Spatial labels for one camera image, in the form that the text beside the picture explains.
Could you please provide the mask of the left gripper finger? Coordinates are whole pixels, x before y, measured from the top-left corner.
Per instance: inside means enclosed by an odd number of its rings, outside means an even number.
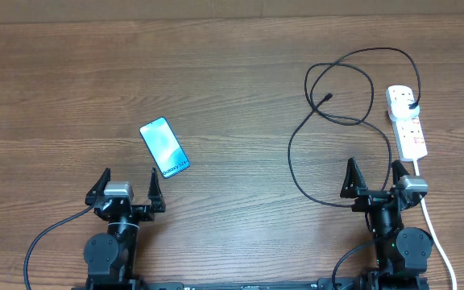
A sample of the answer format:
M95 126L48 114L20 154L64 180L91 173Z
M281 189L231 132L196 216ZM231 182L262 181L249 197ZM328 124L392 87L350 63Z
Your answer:
M99 180L94 184L94 186L87 192L85 195L85 204L94 205L99 196L104 193L107 183L111 178L111 169L106 168L101 174Z
M148 199L151 201L151 209L154 213L164 213L166 204L160 190L158 172L155 168L151 169L151 179L148 189Z

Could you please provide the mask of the white charger adapter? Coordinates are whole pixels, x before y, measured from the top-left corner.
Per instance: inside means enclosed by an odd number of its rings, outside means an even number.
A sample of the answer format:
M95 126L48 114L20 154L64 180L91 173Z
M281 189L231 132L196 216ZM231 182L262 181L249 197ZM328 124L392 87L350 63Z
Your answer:
M388 103L388 115L393 122L402 121L405 119L416 118L421 111L419 106L410 108L414 104L411 99L395 100L391 99Z

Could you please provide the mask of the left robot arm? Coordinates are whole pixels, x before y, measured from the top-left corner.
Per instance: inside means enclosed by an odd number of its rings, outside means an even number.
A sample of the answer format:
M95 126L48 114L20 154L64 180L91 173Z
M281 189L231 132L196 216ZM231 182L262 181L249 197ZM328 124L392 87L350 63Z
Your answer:
M153 222L156 213L166 210L158 173L151 170L148 204L135 205L131 184L112 181L106 168L88 191L85 203L108 223L105 233L95 234L85 244L84 260L88 266L86 289L147 289L147 283L134 273L139 224Z

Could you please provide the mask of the white power strip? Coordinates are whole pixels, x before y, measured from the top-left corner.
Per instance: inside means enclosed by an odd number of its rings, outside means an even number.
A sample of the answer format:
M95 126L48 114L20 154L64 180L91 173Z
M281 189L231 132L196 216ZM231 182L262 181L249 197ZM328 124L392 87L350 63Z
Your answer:
M392 85L388 87L385 95L387 98L387 112L388 103L391 99L411 99L415 103L412 90L404 85ZM391 124L401 161L412 162L413 160L419 160L428 155L419 115L416 118L397 122L391 120Z

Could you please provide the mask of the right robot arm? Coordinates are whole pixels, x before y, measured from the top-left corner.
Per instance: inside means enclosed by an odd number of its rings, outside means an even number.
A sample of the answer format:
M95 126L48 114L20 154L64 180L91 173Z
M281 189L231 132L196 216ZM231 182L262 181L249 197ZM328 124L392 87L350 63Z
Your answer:
M371 226L372 240L347 252L340 260L373 246L377 267L363 270L345 289L427 289L428 258L434 245L425 230L406 227L401 212L419 205L429 186L419 176L412 176L399 160L391 163L393 185L388 190L370 190L355 161L347 161L341 198L352 198L351 210L365 213Z

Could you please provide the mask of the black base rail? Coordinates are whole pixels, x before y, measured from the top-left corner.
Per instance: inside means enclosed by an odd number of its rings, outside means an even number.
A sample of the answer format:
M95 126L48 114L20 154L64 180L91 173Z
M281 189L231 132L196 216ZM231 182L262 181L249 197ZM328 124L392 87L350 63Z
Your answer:
M354 290L354 289L427 289L429 284L426 278L420 279L419 285L386 284L373 288L370 284L362 285L358 278L340 278L336 280L336 288L332 285L330 278L320 278L313 282L279 282L279 283L252 283L252 284L182 284L181 282L149 283L137 287L132 285L115 286L89 286L79 285L71 289L146 289L146 290Z

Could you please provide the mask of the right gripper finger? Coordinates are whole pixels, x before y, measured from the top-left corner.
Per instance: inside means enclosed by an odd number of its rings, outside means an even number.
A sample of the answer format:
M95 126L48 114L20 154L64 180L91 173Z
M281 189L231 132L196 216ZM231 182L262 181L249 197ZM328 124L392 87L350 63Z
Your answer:
M340 192L341 198L356 198L367 191L366 181L360 172L355 158L349 158L346 167L346 176Z
M405 169L404 165L399 161L395 160L391 163L392 169L392 187L394 189L406 189L408 187L409 173Z

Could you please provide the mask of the blue screen smartphone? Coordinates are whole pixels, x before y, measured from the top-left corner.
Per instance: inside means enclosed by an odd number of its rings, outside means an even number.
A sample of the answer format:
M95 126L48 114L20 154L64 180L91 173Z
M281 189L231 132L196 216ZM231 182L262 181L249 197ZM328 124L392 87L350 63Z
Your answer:
M190 167L189 158L165 117L142 126L139 132L163 178L170 178Z

